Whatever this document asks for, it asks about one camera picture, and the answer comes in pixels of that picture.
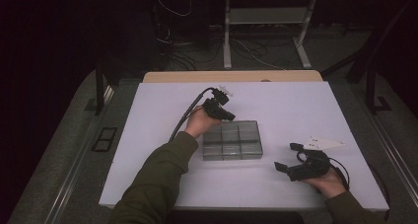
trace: olive jacket sleeve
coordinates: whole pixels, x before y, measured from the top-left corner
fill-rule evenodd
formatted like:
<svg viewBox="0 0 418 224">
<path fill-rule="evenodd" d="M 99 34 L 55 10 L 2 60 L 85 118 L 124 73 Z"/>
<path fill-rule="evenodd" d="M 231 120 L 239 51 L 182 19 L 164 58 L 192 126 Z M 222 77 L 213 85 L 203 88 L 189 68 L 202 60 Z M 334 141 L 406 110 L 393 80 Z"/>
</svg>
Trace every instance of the olive jacket sleeve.
<svg viewBox="0 0 418 224">
<path fill-rule="evenodd" d="M 327 200 L 325 206 L 335 224 L 385 223 L 378 215 L 364 209 L 349 191 Z"/>
<path fill-rule="evenodd" d="M 179 132 L 172 142 L 157 148 L 116 204 L 109 223 L 165 223 L 197 146 L 191 135 Z"/>
<path fill-rule="evenodd" d="M 180 132 L 172 142 L 156 149 L 113 209 L 109 223 L 165 223 L 178 197 L 181 175 L 187 173 L 188 161 L 197 146 L 192 136 Z M 325 205 L 335 224 L 384 223 L 348 191 Z"/>
</svg>

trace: white table surface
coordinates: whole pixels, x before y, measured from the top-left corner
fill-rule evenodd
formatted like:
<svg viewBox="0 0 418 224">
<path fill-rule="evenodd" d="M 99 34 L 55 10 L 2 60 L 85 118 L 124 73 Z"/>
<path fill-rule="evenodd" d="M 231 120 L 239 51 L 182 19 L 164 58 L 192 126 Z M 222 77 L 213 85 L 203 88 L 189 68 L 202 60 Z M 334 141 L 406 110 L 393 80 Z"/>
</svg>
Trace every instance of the white table surface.
<svg viewBox="0 0 418 224">
<path fill-rule="evenodd" d="M 100 205 L 114 207 L 146 158 L 166 143 L 185 110 L 208 87 L 226 86 L 234 94 L 224 109 L 235 120 L 257 120 L 260 160 L 203 161 L 193 154 L 183 175 L 178 209 L 309 210 L 324 208 L 323 197 L 308 185 L 290 182 L 274 162 L 299 165 L 291 142 L 310 136 L 344 141 L 325 150 L 349 171 L 351 192 L 363 207 L 388 206 L 326 82 L 144 83 L 140 84 L 104 185 Z M 207 92 L 206 98 L 212 98 Z"/>
</svg>

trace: black cord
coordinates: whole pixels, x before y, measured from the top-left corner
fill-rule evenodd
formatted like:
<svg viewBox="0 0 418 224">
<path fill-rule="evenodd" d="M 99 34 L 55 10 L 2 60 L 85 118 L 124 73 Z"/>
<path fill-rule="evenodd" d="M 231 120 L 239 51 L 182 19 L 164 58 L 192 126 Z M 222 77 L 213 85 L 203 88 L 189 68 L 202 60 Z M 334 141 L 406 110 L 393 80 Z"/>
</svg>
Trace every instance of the black cord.
<svg viewBox="0 0 418 224">
<path fill-rule="evenodd" d="M 176 54 L 173 54 L 173 57 L 175 57 L 175 58 L 177 58 L 177 59 L 181 59 L 181 60 L 183 60 L 184 62 L 186 62 L 187 64 L 189 64 L 189 65 L 193 68 L 193 70 L 194 70 L 194 71 L 197 71 L 196 66 L 194 66 L 194 63 L 193 63 L 193 62 L 190 62 L 190 61 L 188 61 L 186 58 L 181 57 L 181 56 L 178 56 L 178 55 L 176 55 Z"/>
<path fill-rule="evenodd" d="M 187 65 L 185 65 L 183 62 L 181 62 L 181 61 L 179 61 L 179 60 L 177 60 L 177 59 L 174 59 L 174 58 L 172 58 L 172 61 L 173 62 L 176 62 L 176 63 L 178 63 L 179 65 L 181 65 L 181 66 L 183 66 L 183 68 L 186 70 L 186 71 L 189 71 L 189 68 L 187 67 Z"/>
<path fill-rule="evenodd" d="M 186 118 L 191 117 L 192 114 L 199 112 L 200 110 L 202 110 L 203 108 L 199 108 L 198 110 L 195 110 L 194 112 L 191 112 Z"/>
<path fill-rule="evenodd" d="M 333 159 L 333 158 L 329 158 L 329 160 L 332 160 L 332 161 L 334 161 L 334 162 L 336 162 L 336 163 L 338 163 L 343 169 L 344 169 L 344 171 L 345 171 L 345 174 L 347 175 L 347 186 L 348 186 L 348 188 L 347 189 L 349 189 L 349 187 L 350 187 L 350 175 L 348 174 L 348 171 L 347 171 L 347 169 L 340 163 L 340 162 L 338 162 L 337 160 L 335 160 L 335 159 Z"/>
<path fill-rule="evenodd" d="M 184 115 L 181 117 L 180 121 L 178 122 L 177 126 L 175 127 L 175 129 L 172 133 L 172 136 L 170 137 L 169 142 L 173 141 L 173 139 L 175 138 L 175 135 L 178 133 L 178 130 L 181 128 L 181 126 L 183 125 L 185 120 L 188 118 L 188 115 L 190 114 L 190 112 L 194 109 L 194 107 L 196 107 L 196 105 L 200 101 L 200 99 L 203 98 L 203 95 L 209 90 L 213 91 L 215 89 L 214 88 L 205 89 L 202 93 L 199 94 L 199 96 L 197 96 L 197 98 L 193 101 L 193 103 L 190 105 L 190 107 L 188 107 L 187 111 L 185 111 Z"/>
<path fill-rule="evenodd" d="M 372 170 L 372 172 L 378 177 L 382 187 L 381 189 L 384 192 L 384 199 L 386 199 L 387 205 L 389 206 L 389 210 L 384 214 L 384 221 L 387 221 L 389 219 L 389 215 L 390 215 L 390 194 L 389 194 L 389 189 L 386 186 L 386 183 L 383 181 L 382 176 L 379 174 L 378 170 L 376 170 L 370 163 L 367 163 L 367 165 L 369 166 L 370 170 Z"/>
</svg>

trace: human hand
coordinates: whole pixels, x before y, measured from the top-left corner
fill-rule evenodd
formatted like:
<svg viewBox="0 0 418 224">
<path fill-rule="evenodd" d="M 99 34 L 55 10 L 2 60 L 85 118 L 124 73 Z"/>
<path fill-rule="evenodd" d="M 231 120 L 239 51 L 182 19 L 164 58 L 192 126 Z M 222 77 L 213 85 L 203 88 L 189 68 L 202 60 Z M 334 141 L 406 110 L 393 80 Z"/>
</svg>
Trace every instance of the human hand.
<svg viewBox="0 0 418 224">
<path fill-rule="evenodd" d="M 184 132 L 197 138 L 210 127 L 219 123 L 221 123 L 220 119 L 210 117 L 201 106 L 197 106 L 191 111 Z"/>
<path fill-rule="evenodd" d="M 328 199 L 347 191 L 333 168 L 330 168 L 322 177 L 306 179 L 301 182 L 319 189 Z"/>
</svg>

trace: dark wall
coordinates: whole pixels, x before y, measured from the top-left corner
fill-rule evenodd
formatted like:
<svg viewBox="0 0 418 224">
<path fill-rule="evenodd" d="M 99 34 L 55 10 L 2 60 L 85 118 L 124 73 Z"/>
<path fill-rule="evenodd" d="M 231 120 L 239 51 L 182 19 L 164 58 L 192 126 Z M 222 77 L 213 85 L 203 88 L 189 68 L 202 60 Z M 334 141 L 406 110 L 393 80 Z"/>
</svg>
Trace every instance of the dark wall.
<svg viewBox="0 0 418 224">
<path fill-rule="evenodd" d="M 1 189 L 5 223 L 69 106 L 93 71 L 69 0 L 1 0 Z"/>
<path fill-rule="evenodd" d="M 0 223 L 97 64 L 108 82 L 160 69 L 144 0 L 1 0 Z"/>
<path fill-rule="evenodd" d="M 417 10 L 418 0 L 412 0 L 384 39 L 371 67 L 418 117 Z"/>
</svg>

